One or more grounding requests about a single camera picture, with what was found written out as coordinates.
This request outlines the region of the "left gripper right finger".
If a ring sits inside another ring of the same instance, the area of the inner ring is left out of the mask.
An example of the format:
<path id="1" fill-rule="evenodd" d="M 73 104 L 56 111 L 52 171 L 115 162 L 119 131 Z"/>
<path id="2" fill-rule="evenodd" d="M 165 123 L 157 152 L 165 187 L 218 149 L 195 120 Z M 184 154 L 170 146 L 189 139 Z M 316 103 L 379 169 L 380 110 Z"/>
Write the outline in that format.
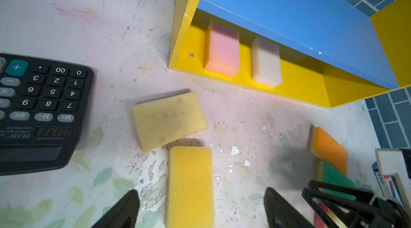
<path id="1" fill-rule="evenodd" d="M 265 190 L 264 208 L 269 228 L 313 227 L 308 220 L 271 187 L 267 187 Z"/>

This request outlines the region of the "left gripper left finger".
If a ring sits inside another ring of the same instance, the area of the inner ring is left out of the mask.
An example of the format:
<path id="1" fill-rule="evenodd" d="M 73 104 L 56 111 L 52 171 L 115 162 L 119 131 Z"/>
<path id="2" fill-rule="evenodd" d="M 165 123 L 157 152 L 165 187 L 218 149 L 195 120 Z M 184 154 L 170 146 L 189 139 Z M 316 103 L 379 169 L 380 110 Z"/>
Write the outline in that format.
<path id="1" fill-rule="evenodd" d="M 128 191 L 92 228 L 134 228 L 140 208 L 138 192 Z"/>

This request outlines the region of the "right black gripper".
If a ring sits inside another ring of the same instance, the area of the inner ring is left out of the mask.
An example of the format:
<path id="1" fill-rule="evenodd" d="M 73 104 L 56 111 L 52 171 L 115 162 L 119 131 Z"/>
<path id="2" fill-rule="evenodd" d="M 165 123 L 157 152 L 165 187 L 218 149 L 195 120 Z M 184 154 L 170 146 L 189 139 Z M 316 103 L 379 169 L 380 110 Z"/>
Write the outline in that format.
<path id="1" fill-rule="evenodd" d="M 379 198 L 370 190 L 311 180 L 304 188 L 302 197 L 327 228 L 338 225 L 320 204 L 325 205 L 348 228 L 411 227 L 411 218 L 398 201 Z"/>

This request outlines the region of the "green sponge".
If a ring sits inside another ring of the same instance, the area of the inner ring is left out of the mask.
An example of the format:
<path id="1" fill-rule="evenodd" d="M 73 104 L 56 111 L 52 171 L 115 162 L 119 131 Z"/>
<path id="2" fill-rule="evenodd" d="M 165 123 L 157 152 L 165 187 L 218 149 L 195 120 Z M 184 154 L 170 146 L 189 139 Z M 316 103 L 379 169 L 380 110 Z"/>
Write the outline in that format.
<path id="1" fill-rule="evenodd" d="M 355 183 L 337 170 L 327 161 L 317 162 L 317 176 L 319 182 L 356 188 Z"/>

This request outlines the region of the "orange sponge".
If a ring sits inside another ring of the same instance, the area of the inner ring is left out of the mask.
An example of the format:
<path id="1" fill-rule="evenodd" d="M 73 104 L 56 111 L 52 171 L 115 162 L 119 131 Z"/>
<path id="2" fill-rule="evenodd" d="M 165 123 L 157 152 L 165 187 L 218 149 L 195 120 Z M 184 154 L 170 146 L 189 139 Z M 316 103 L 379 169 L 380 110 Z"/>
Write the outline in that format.
<path id="1" fill-rule="evenodd" d="M 309 152 L 348 175 L 348 151 L 321 127 L 311 129 Z"/>

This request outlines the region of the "yellow sponge rectangle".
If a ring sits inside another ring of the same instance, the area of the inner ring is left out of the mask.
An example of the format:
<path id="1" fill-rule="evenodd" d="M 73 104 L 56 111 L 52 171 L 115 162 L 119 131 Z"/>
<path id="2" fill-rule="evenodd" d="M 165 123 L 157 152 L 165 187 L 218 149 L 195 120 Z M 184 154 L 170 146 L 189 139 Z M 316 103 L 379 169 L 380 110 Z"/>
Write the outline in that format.
<path id="1" fill-rule="evenodd" d="M 213 155 L 210 148 L 171 148 L 165 226 L 213 228 L 213 189 Z"/>

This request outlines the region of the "beige pale pink sponge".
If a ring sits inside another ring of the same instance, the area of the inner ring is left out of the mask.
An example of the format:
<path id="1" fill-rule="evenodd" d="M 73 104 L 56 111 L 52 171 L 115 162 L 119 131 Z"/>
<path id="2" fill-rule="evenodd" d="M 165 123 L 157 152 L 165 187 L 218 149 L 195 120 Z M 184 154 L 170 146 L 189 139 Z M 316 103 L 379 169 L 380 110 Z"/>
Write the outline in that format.
<path id="1" fill-rule="evenodd" d="M 265 37 L 257 37 L 251 44 L 252 80 L 275 88 L 283 83 L 279 46 Z"/>

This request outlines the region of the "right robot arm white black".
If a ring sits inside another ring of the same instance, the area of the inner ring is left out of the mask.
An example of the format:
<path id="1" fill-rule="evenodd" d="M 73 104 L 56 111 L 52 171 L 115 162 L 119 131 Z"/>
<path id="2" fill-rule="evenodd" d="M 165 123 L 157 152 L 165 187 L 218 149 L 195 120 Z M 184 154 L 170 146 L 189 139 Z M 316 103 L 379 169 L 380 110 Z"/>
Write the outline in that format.
<path id="1" fill-rule="evenodd" d="M 382 199 L 370 190 L 311 180 L 302 197 L 329 228 L 337 223 L 321 208 L 335 214 L 348 228 L 408 228 L 411 225 L 411 151 L 377 149 L 383 175 L 394 176 L 402 201 Z"/>

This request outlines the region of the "yellow shelf pink blue boards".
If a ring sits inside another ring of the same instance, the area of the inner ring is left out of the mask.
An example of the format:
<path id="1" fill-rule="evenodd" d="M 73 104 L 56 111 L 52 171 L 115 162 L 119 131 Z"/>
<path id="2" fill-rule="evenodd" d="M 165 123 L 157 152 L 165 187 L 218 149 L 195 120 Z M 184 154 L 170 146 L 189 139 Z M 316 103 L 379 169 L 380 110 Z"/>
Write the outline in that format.
<path id="1" fill-rule="evenodd" d="M 239 32 L 240 72 L 204 69 L 211 21 Z M 252 80 L 251 44 L 279 46 L 283 83 Z M 409 87 L 411 0 L 175 0 L 169 68 L 334 108 Z"/>

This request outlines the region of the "toothpaste box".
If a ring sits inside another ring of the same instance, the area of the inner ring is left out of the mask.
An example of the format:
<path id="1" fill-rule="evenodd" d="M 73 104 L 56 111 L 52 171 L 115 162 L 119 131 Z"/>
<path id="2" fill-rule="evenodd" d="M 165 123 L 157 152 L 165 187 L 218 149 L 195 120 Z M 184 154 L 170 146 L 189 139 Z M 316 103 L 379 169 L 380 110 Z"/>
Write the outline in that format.
<path id="1" fill-rule="evenodd" d="M 393 180 L 393 177 L 382 175 L 378 168 L 377 162 L 374 162 L 372 164 L 372 169 L 374 171 L 375 177 L 378 181 L 383 196 L 392 200 L 396 200 L 399 203 L 402 203 L 400 194 L 397 190 L 397 186 L 395 181 Z"/>

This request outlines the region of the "pale yellow tan sponge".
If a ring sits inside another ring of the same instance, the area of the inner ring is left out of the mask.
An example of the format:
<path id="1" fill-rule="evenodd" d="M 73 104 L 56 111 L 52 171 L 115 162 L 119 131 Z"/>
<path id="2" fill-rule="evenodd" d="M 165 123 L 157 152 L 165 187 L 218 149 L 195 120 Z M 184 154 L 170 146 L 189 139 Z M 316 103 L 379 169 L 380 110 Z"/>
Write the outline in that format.
<path id="1" fill-rule="evenodd" d="M 143 152 L 208 128 L 196 92 L 137 104 L 131 113 Z"/>

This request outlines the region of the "black calculator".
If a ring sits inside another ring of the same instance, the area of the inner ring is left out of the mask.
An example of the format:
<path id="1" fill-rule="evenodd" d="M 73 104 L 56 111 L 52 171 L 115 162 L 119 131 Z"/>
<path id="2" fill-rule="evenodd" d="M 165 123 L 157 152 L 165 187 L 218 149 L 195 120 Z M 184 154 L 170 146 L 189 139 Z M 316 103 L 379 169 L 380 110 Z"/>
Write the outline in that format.
<path id="1" fill-rule="evenodd" d="M 1 54 L 1 175 L 65 167 L 80 141 L 90 67 Z"/>

